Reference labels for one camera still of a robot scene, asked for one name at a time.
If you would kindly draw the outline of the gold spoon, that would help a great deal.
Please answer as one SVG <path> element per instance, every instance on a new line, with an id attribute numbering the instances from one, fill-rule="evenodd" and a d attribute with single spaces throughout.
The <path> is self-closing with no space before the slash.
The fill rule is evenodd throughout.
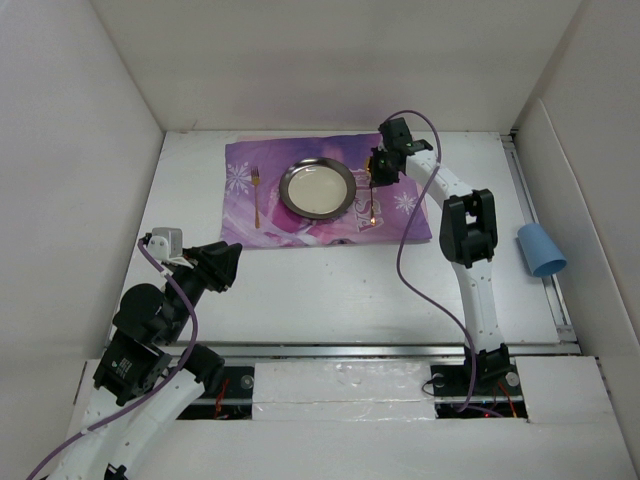
<path id="1" fill-rule="evenodd" d="M 374 208 L 374 192 L 373 192 L 373 173 L 372 173 L 373 156 L 370 156 L 365 162 L 365 171 L 369 179 L 369 193 L 370 193 L 370 224 L 372 226 L 377 225 L 376 213 Z"/>

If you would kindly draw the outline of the purple Elsa cloth placemat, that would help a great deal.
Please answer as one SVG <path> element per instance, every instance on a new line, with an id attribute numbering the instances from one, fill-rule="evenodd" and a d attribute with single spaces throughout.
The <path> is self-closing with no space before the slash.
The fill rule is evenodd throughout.
<path id="1" fill-rule="evenodd" d="M 397 184 L 374 189 L 377 225 L 370 224 L 369 179 L 364 166 L 371 149 L 379 143 L 378 134 L 357 134 L 245 140 L 226 145 L 221 239 L 246 248 L 399 242 L 422 188 L 402 177 Z M 356 181 L 356 196 L 350 208 L 328 220 L 294 214 L 279 195 L 284 172 L 300 160 L 317 157 L 343 163 Z M 254 166 L 259 168 L 261 178 L 259 229 L 254 227 Z"/>

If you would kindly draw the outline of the steel plate with cream centre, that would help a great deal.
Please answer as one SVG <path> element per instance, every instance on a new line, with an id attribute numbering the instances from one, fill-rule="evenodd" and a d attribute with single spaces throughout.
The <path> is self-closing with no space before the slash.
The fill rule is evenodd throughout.
<path id="1" fill-rule="evenodd" d="M 311 220 L 328 220 L 344 214 L 356 196 L 356 181 L 341 162 L 306 158 L 291 165 L 281 176 L 279 195 L 294 214 Z"/>

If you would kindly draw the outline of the gold fork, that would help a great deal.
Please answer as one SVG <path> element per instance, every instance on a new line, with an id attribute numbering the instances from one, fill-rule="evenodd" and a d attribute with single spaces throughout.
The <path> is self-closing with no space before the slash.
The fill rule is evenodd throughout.
<path id="1" fill-rule="evenodd" d="M 259 193 L 258 188 L 261 183 L 259 168 L 254 166 L 251 168 L 251 183 L 254 191 L 254 227 L 259 229 L 261 227 L 260 212 L 259 212 Z"/>

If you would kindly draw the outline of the blue plastic cup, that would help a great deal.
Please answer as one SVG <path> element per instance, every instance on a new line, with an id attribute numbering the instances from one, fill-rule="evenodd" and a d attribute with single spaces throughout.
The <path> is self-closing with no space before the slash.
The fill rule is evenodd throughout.
<path id="1" fill-rule="evenodd" d="M 552 276 L 567 266 L 565 255 L 540 224 L 522 226 L 517 239 L 532 276 Z"/>

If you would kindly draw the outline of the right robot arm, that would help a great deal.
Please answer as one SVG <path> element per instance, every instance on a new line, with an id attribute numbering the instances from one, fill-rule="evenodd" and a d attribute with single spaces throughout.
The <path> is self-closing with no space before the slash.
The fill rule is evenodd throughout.
<path id="1" fill-rule="evenodd" d="M 371 150 L 367 164 L 370 186 L 391 186 L 402 176 L 421 185 L 410 221 L 425 196 L 441 209 L 438 242 L 456 275 L 464 312 L 464 319 L 455 321 L 465 337 L 462 381 L 471 392 L 483 394 L 511 367 L 493 293 L 492 263 L 498 244 L 494 195 L 472 188 L 444 167 L 439 135 L 434 135 L 434 144 L 415 139 L 404 113 L 392 114 L 378 127 L 381 143 Z"/>

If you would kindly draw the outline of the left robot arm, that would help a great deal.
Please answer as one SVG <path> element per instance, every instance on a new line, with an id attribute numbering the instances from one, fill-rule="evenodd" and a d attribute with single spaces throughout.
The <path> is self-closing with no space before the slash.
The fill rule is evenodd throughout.
<path id="1" fill-rule="evenodd" d="M 179 415 L 222 387 L 225 361 L 198 343 L 195 307 L 233 285 L 241 244 L 185 248 L 181 230 L 155 228 L 137 247 L 165 284 L 122 296 L 80 430 L 52 453 L 52 479 L 135 478 Z"/>

